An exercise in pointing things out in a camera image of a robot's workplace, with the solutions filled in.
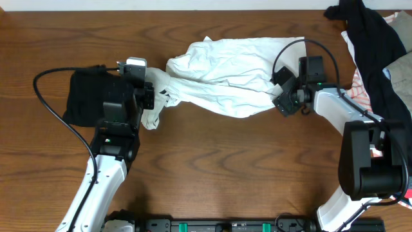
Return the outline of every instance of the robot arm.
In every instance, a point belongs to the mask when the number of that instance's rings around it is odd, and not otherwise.
[[[125,63],[118,63],[119,73],[134,88],[133,96],[122,102],[112,98],[103,103],[104,120],[98,122],[91,150],[97,163],[97,180],[91,189],[73,231],[100,231],[113,195],[125,180],[140,146],[138,130],[144,109],[153,109],[154,92],[150,82],[145,82],[146,60],[130,57]],[[113,83],[111,96],[117,95],[120,87]],[[56,231],[66,232],[73,216],[80,206],[85,192],[91,184],[93,162],[88,167],[82,184],[71,206]],[[104,228],[110,231],[134,231],[133,221],[116,220]]]
[[[362,121],[366,124],[373,124],[370,119],[362,116],[356,109],[340,98],[336,88],[327,88],[315,93],[314,111],[328,120],[341,135],[344,133],[346,122]],[[378,120],[382,120],[378,115],[371,115]],[[362,204],[379,201],[378,197],[352,200],[339,186],[327,203],[317,210],[317,220],[323,231],[336,231],[342,226],[343,222],[347,221],[361,208]],[[344,229],[349,229],[350,226],[351,224],[348,224]]]

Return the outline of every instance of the green connector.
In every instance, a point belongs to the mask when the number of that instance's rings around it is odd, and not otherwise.
[[[270,232],[270,224],[269,223],[263,223],[263,230],[262,232]]]
[[[179,224],[179,232],[187,232],[187,224],[186,223]]]

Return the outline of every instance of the wood grain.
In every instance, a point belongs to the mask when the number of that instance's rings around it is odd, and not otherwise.
[[[391,11],[381,12],[389,15]],[[0,24],[0,231],[53,231],[78,190],[88,155],[37,100],[32,79],[63,66],[114,66],[130,56],[164,69],[205,36],[299,37],[325,44],[344,86],[355,66],[322,11],[9,12]],[[308,55],[326,54],[307,45]],[[326,73],[334,80],[332,62]],[[60,114],[70,73],[39,83]],[[140,131],[141,147],[109,211],[174,218],[275,218],[311,215],[338,186],[341,136],[323,118],[284,118],[277,110],[247,119],[182,103],[165,109],[157,130]],[[77,128],[91,140],[91,128]],[[412,212],[372,208],[388,231],[409,231]]]

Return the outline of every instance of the black cable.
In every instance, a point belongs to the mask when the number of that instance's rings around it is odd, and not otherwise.
[[[275,219],[275,227],[277,228],[277,230],[278,230],[279,232],[286,232],[286,231],[284,231],[283,229],[281,229],[281,228],[279,227],[279,225],[278,225],[279,223],[277,223],[278,219],[280,219],[282,215],[292,215],[292,216],[293,216],[293,214],[288,213],[288,212],[286,212],[286,213],[281,213],[281,214],[279,214],[279,215],[276,217],[276,219]],[[297,232],[304,232],[304,226],[299,222],[299,219],[300,219],[300,218],[295,218],[295,222],[296,222],[296,224],[298,224],[300,227],[302,227],[302,230],[297,231]]]
[[[88,197],[88,195],[90,194],[90,191],[93,187],[93,185],[96,183],[96,179],[97,179],[97,163],[96,163],[96,158],[93,156],[93,153],[91,152],[90,146],[89,144],[86,142],[86,140],[82,137],[82,135],[80,135],[75,128],[71,127],[68,123],[64,122],[63,119],[47,104],[47,102],[43,99],[42,95],[39,92],[39,89],[37,88],[37,81],[40,79],[40,77],[42,77],[43,75],[49,74],[49,73],[53,73],[53,72],[59,72],[59,71],[96,71],[96,70],[101,70],[101,71],[111,71],[111,70],[118,70],[118,68],[104,68],[104,67],[96,67],[96,68],[54,68],[51,70],[46,70],[44,72],[41,72],[39,74],[37,74],[34,77],[33,80],[33,88],[34,88],[34,92],[36,93],[37,97],[39,98],[40,102],[44,105],[44,107],[46,107],[46,109],[48,111],[50,111],[51,114],[53,114],[59,121],[61,121],[63,123],[63,125],[65,125],[67,128],[69,128],[69,130],[71,132],[73,132],[77,138],[80,139],[80,141],[82,141],[83,145],[86,147],[86,149],[89,152],[90,155],[90,159],[93,162],[93,176],[91,178],[91,182],[89,185],[89,188],[87,189],[86,193],[83,196],[83,199],[81,200],[74,216],[73,219],[71,220],[70,226],[68,231],[72,232],[74,227],[75,227],[75,223],[77,220],[77,217],[79,216],[82,207],[84,205],[84,203],[86,202],[86,199]]]
[[[276,57],[276,59],[275,59],[275,62],[273,63],[272,73],[275,74],[276,63],[277,63],[277,60],[279,59],[279,57],[281,56],[281,54],[282,54],[288,47],[292,46],[292,45],[295,44],[295,43],[299,43],[299,42],[311,42],[311,43],[314,43],[314,44],[316,44],[317,46],[320,46],[321,48],[323,48],[323,50],[325,50],[325,51],[328,53],[328,55],[332,58],[333,65],[335,66],[335,71],[336,71],[336,82],[337,82],[337,84],[341,84],[341,79],[340,79],[340,77],[339,77],[339,69],[337,68],[337,62],[336,62],[336,60],[335,60],[335,57],[332,55],[332,53],[329,51],[329,49],[327,49],[323,44],[321,44],[321,43],[319,43],[319,42],[317,42],[317,41],[311,40],[311,39],[298,39],[298,40],[295,40],[295,41],[291,42],[290,44],[286,45],[286,46],[279,52],[279,54],[277,55],[277,57]]]
[[[367,202],[365,204],[363,204],[358,211],[356,211],[355,214],[353,214],[347,221],[343,222],[343,225],[338,229],[338,232],[342,231],[348,224],[350,224],[351,222],[353,222],[361,213],[363,213],[364,211],[366,211],[370,206],[391,206],[394,205],[398,202],[400,202],[404,197],[405,194],[407,192],[407,188],[409,185],[409,173],[407,170],[407,162],[405,159],[405,156],[403,154],[402,149],[400,148],[400,145],[398,143],[398,141],[396,140],[396,138],[392,135],[392,133],[390,133],[390,131],[387,129],[387,127],[385,127],[385,125],[383,125],[383,123],[381,123],[380,121],[378,121],[376,118],[372,117],[367,110],[363,110],[362,108],[358,107],[356,104],[354,104],[353,102],[351,102],[351,100],[349,100],[348,98],[346,98],[345,93],[346,91],[341,87],[340,85],[340,77],[339,77],[339,69],[337,66],[337,62],[335,57],[332,55],[332,53],[329,51],[329,49],[327,49],[323,44],[317,42],[317,41],[313,41],[311,39],[298,39],[296,41],[291,42],[290,44],[286,45],[277,55],[275,62],[273,63],[273,67],[272,67],[272,78],[274,79],[274,74],[275,74],[275,66],[276,66],[276,62],[279,59],[280,55],[289,47],[292,46],[295,43],[299,43],[299,42],[311,42],[314,43],[318,46],[320,46],[321,48],[323,48],[323,50],[325,52],[328,53],[328,55],[330,56],[330,58],[333,61],[333,65],[335,66],[335,71],[336,71],[336,89],[337,92],[339,93],[339,97],[341,97],[346,103],[348,103],[351,107],[353,107],[355,110],[359,111],[363,116],[367,117],[368,119],[372,120],[384,133],[385,135],[387,135],[390,139],[390,141],[395,145],[397,152],[397,155],[400,156],[400,159],[402,161],[402,174],[403,174],[403,179],[405,181],[404,186],[402,188],[402,192],[401,194],[395,199],[395,200],[391,200],[389,202]]]

